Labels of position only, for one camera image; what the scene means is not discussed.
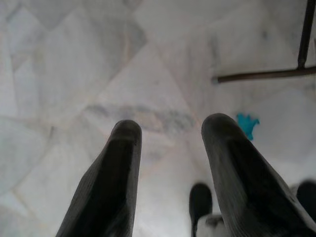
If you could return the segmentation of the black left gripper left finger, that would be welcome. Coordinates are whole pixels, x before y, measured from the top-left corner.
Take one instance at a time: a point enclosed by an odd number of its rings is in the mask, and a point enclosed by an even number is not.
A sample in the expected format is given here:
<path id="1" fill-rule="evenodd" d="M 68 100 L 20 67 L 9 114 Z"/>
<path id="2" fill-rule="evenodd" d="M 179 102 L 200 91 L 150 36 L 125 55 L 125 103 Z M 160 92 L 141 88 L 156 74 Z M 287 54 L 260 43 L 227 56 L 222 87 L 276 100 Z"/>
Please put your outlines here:
<path id="1" fill-rule="evenodd" d="M 117 122 L 81 178 L 58 237 L 132 236 L 141 148 L 141 127 L 132 120 Z"/>

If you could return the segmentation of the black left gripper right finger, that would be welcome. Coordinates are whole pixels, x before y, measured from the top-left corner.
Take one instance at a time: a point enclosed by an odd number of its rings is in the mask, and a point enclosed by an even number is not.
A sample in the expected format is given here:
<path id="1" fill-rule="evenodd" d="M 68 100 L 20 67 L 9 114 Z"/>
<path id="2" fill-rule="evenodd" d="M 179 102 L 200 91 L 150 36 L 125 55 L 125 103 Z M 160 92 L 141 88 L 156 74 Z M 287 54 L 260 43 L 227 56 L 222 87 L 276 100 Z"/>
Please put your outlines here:
<path id="1" fill-rule="evenodd" d="M 229 236 L 315 236 L 311 216 L 231 117 L 209 115 L 201 135 Z"/>

